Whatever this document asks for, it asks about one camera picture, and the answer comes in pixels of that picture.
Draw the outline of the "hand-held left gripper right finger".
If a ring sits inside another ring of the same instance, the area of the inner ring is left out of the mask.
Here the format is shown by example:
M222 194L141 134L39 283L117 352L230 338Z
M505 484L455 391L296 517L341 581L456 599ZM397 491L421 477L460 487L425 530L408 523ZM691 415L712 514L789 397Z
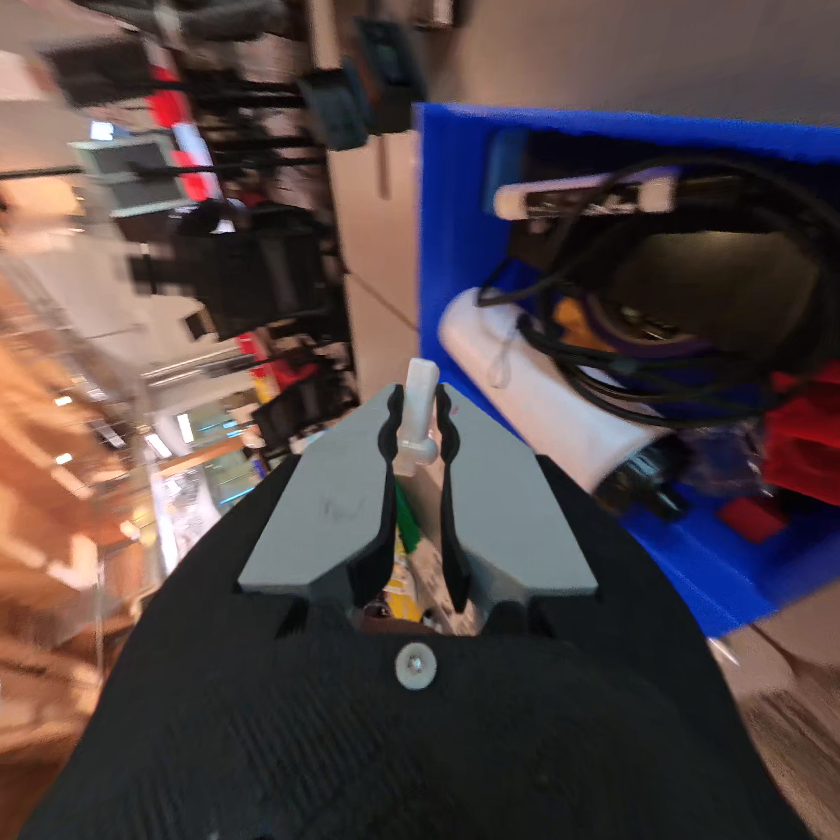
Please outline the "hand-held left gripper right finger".
M436 419L440 554L454 610L472 604L487 618L503 603L596 593L534 451L449 384L437 386Z

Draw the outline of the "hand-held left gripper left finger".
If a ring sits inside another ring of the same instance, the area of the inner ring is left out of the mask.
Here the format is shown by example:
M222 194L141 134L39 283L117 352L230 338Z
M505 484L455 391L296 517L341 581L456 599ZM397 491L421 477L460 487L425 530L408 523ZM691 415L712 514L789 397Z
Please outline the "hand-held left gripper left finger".
M390 385L299 456L238 577L243 592L363 608L390 580L396 543L396 433Z

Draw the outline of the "white plastic part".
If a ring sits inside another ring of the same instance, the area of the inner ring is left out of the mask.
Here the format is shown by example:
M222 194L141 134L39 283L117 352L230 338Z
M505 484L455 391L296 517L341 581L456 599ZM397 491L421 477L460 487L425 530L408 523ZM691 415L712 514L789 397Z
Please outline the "white plastic part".
M438 457L438 444L432 424L436 406L439 369L435 362L412 358L406 375L402 422L396 432L396 476L413 477Z

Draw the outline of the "green item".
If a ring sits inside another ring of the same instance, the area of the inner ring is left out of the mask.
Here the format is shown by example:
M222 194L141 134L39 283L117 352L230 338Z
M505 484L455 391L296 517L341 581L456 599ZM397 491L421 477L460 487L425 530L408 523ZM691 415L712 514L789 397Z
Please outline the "green item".
M396 535L402 545L406 557L411 557L417 551L424 538L423 531L408 500L402 485L395 481L396 500Z

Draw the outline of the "white roll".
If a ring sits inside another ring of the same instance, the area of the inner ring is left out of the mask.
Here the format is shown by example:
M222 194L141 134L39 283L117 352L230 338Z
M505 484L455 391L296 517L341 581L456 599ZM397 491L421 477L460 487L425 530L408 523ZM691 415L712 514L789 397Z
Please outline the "white roll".
M638 451L667 435L590 404L520 334L523 310L478 308L476 288L458 294L438 323L443 349L468 382L536 452L591 494Z

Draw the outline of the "black plug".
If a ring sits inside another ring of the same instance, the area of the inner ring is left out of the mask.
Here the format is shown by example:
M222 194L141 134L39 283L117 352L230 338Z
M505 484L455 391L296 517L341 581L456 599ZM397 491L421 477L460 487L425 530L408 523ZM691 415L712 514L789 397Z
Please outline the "black plug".
M679 436L660 437L606 476L595 488L594 499L616 516L641 507L663 522L676 522L690 507L675 490L690 458L690 450Z

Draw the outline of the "purple and yellow item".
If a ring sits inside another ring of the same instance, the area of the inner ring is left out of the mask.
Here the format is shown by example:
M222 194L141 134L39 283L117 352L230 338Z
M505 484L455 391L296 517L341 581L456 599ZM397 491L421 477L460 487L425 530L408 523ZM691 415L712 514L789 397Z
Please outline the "purple and yellow item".
M595 295L562 297L551 306L550 316L560 339L584 350L648 360L691 358L711 351L711 345L696 335Z

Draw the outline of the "small red item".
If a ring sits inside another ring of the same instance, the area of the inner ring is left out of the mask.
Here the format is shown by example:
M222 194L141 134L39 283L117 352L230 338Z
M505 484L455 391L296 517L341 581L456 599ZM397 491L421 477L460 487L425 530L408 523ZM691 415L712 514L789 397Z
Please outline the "small red item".
M786 530L790 517L772 497L732 498L717 510L717 518L742 539L761 544Z

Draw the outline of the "black office chair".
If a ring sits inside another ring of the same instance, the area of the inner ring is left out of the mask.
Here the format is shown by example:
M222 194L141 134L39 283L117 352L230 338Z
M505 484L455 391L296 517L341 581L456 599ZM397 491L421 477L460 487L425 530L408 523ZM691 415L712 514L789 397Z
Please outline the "black office chair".
M326 317L335 307L334 226L307 208L208 198L119 226L134 246L127 262L136 292L194 301L182 317L194 342Z

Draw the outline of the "red cloth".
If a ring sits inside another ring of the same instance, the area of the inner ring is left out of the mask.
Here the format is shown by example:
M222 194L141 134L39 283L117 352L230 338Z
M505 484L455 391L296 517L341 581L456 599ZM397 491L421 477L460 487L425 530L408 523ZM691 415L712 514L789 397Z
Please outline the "red cloth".
M778 374L792 399L765 417L765 483L839 505L839 362L826 365L802 388Z

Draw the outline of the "black rounded device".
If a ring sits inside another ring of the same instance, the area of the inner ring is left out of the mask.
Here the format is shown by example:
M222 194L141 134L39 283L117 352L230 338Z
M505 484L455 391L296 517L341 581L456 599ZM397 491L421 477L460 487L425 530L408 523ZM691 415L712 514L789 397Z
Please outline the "black rounded device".
M585 310L615 347L773 350L804 317L820 268L781 233L657 234L607 274Z

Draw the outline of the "white bar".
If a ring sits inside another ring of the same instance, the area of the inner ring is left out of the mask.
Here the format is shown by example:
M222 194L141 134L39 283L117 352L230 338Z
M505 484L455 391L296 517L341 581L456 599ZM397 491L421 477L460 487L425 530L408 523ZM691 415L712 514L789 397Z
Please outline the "white bar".
M597 201L590 201L584 216L666 214L676 206L680 169L656 167L630 175ZM493 213L507 221L565 218L584 194L606 180L606 174L501 185L492 201Z

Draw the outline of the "blue plastic bin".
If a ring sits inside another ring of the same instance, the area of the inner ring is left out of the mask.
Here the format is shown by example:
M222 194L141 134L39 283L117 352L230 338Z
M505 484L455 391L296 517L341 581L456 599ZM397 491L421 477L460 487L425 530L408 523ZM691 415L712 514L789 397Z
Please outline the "blue plastic bin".
M632 144L654 152L711 150L802 164L820 194L838 200L838 187L817 173L838 169L839 128L792 122L695 119L644 112L490 108L425 103L415 122L422 152L419 199L419 349L454 387L510 434L527 444L468 382L438 340L438 323L461 292L478 288L504 256L509 222L486 213L490 161L529 132L555 134L590 154L597 172L614 161L641 159ZM700 628L720 637L838 582L838 509L808 501L789 527L754 544L717 518L721 500L686 486L689 511L674 524L640 507L620 518L686 601Z

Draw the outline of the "grey monitor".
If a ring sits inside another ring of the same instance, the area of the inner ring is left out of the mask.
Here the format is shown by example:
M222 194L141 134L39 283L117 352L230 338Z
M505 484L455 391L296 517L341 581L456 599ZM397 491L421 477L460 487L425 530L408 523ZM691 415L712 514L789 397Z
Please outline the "grey monitor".
M78 141L69 147L87 178L106 193L113 218L170 212L190 202L168 137Z

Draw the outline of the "dark equipment case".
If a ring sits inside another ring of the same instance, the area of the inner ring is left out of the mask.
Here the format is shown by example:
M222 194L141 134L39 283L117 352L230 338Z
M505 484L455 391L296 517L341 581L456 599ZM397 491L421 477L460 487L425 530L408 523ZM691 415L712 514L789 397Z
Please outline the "dark equipment case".
M427 85L403 26L389 19L353 18L354 95L373 135L402 133L413 126L416 104Z
M343 69L319 69L297 79L309 111L311 128L328 151L353 151L365 147L369 131L362 106Z

